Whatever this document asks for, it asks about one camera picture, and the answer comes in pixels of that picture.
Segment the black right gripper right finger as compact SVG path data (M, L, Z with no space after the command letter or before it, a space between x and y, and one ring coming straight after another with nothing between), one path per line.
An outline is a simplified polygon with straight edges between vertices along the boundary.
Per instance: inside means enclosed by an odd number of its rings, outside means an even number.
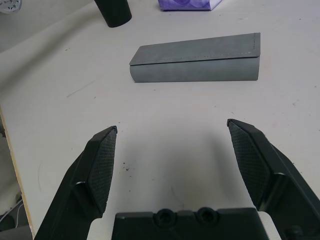
M320 238L320 200L294 164L255 126L228 119L237 165L257 211L283 240Z

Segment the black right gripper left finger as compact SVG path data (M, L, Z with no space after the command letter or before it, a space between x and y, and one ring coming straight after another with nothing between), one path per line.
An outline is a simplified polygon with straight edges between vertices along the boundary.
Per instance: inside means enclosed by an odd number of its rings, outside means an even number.
M66 171L36 233L37 240L85 240L106 211L117 127L96 133Z

